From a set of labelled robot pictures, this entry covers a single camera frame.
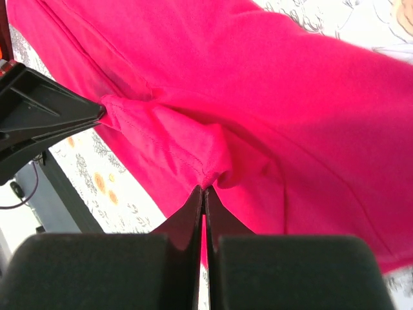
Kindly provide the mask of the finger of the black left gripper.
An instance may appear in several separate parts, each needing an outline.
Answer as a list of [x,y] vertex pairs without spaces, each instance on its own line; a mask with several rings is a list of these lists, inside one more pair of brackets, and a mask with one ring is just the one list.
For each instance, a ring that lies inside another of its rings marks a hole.
[[1,185],[4,185],[16,172],[37,155],[46,151],[57,142],[93,128],[97,121],[77,121],[53,127],[11,132],[9,137],[1,141]]
[[22,63],[1,63],[1,141],[20,142],[93,125],[105,108]]

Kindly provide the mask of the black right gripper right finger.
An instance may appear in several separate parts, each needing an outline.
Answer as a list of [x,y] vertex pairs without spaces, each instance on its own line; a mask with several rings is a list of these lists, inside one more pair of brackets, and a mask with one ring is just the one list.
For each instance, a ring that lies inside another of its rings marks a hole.
[[378,264],[353,236],[253,233],[204,193],[212,309],[392,309]]

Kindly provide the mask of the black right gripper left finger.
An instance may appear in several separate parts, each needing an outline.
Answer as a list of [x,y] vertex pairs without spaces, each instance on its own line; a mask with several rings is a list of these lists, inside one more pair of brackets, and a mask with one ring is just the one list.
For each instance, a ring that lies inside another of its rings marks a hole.
[[202,200],[196,187],[146,234],[31,236],[1,280],[1,308],[196,309]]

